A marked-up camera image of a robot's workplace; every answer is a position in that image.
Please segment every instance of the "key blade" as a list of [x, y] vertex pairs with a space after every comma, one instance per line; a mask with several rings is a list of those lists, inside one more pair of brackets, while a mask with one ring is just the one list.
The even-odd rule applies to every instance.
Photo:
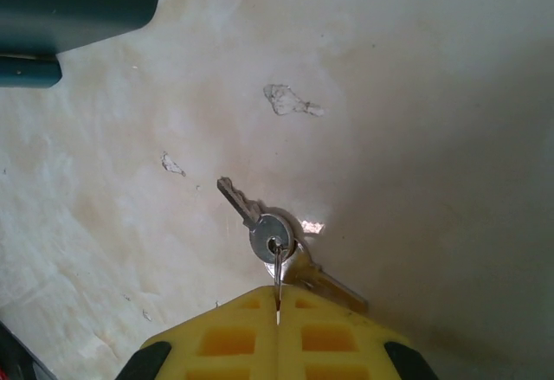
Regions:
[[253, 229], [260, 218], [260, 214], [248, 205], [242, 192], [236, 190], [230, 178], [221, 177], [217, 180], [217, 189], [223, 194], [233, 208], [241, 215], [242, 222], [249, 229]]

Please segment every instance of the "white marble surface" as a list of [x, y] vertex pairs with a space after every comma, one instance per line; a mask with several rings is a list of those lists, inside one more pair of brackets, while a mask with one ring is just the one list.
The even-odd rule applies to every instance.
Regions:
[[[0, 319], [109, 379], [270, 283], [226, 175], [324, 223], [316, 258], [441, 378], [554, 376], [553, 3], [160, 0], [67, 52], [54, 88], [0, 91]], [[271, 83], [325, 114], [277, 116]]]

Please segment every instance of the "marble floor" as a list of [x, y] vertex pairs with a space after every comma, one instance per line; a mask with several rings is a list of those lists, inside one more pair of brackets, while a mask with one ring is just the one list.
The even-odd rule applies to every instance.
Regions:
[[229, 176], [440, 378], [554, 377], [553, 3], [160, 0], [61, 55], [55, 87], [0, 91], [0, 319], [110, 379], [270, 284]]

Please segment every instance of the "yellow object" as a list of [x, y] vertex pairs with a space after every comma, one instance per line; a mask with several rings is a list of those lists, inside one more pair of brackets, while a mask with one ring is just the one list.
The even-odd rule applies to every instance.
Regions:
[[400, 380], [383, 347], [406, 338], [327, 299], [260, 287], [150, 338], [171, 351], [156, 380]]

